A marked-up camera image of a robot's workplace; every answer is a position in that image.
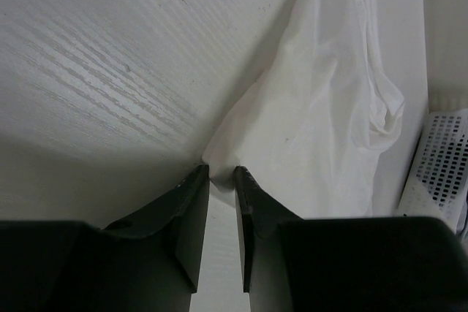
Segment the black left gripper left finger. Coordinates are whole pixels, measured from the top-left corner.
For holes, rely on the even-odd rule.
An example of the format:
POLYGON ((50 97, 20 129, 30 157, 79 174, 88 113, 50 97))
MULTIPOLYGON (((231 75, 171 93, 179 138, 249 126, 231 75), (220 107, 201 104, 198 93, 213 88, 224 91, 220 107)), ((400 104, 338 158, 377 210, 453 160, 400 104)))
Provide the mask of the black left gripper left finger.
POLYGON ((3 311, 188 311, 197 291, 208 167, 103 229, 1 223, 3 311))

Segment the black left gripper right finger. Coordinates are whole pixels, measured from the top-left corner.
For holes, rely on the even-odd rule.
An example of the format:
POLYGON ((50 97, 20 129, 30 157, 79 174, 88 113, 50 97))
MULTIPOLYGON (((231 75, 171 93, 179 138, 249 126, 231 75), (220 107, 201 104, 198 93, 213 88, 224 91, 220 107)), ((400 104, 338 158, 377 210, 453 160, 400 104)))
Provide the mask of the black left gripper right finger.
POLYGON ((233 173, 253 311, 465 311, 467 256, 432 217, 303 219, 233 173))

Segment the white tank top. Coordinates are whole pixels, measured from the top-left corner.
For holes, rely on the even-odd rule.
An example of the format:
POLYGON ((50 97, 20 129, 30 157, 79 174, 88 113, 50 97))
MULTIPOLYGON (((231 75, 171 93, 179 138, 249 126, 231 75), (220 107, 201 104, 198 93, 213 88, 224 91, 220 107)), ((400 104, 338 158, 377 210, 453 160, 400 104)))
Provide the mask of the white tank top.
POLYGON ((296 0, 272 65, 225 116, 203 161, 220 191, 243 166, 300 217, 368 216, 403 111, 383 70, 376 0, 296 0))

